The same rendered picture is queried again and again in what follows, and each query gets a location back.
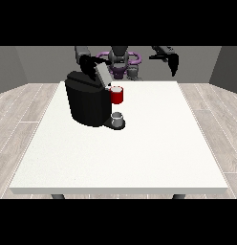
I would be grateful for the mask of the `small grey cup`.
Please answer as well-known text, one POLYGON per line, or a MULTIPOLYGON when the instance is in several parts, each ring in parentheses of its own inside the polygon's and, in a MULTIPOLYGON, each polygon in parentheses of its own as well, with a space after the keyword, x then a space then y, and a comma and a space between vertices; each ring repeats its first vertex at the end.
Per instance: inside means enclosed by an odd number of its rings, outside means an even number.
POLYGON ((111 120, 112 120, 112 126, 114 127, 120 127, 123 124, 123 116, 120 112, 114 112, 111 115, 111 120))

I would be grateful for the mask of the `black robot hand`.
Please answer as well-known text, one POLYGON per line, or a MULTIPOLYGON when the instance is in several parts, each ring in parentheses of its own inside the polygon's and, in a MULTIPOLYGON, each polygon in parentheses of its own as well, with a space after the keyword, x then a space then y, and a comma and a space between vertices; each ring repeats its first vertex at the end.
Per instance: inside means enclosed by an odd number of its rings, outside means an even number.
POLYGON ((160 55, 150 56, 149 58, 153 60, 162 60, 164 62, 167 62, 171 71, 171 75, 172 76, 176 75, 179 67, 179 60, 180 60, 177 54, 160 54, 160 55))
POLYGON ((106 60, 104 58, 99 58, 96 56, 83 55, 79 59, 79 65, 80 65, 81 71, 92 80, 96 80, 95 67, 100 63, 105 63, 106 65, 111 64, 109 60, 106 60))

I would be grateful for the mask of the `black coffee machine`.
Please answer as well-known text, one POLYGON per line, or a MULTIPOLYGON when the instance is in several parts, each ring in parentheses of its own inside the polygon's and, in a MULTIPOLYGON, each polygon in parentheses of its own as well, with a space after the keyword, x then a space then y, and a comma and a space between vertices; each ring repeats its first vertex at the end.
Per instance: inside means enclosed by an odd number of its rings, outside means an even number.
POLYGON ((107 126, 114 130, 125 127, 125 120, 116 125, 112 118, 111 93, 99 78, 92 80, 82 72, 72 71, 65 80, 72 117, 86 126, 107 126))

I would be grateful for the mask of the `small grey coffee pod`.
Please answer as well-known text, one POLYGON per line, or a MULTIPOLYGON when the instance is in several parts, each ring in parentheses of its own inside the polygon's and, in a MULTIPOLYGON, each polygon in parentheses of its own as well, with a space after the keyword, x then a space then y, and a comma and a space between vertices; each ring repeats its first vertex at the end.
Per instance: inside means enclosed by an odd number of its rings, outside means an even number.
POLYGON ((130 65, 127 69, 127 77, 131 80, 138 78, 139 67, 137 65, 130 65))

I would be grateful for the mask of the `red pod holder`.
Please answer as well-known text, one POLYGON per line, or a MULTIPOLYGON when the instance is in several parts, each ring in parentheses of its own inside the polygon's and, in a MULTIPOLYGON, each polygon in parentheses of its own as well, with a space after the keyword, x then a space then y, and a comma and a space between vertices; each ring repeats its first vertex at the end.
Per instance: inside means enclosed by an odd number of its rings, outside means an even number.
POLYGON ((120 104, 123 102, 123 88, 120 86, 113 86, 110 88, 111 103, 120 104))

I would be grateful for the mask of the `pale grey machine lid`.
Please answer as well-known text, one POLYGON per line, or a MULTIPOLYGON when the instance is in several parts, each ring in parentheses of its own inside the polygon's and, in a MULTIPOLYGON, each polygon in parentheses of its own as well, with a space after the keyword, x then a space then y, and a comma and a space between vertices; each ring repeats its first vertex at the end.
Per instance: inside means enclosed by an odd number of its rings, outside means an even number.
POLYGON ((100 63, 97 65, 96 70, 103 86, 107 87, 113 81, 107 69, 107 65, 105 63, 100 63))

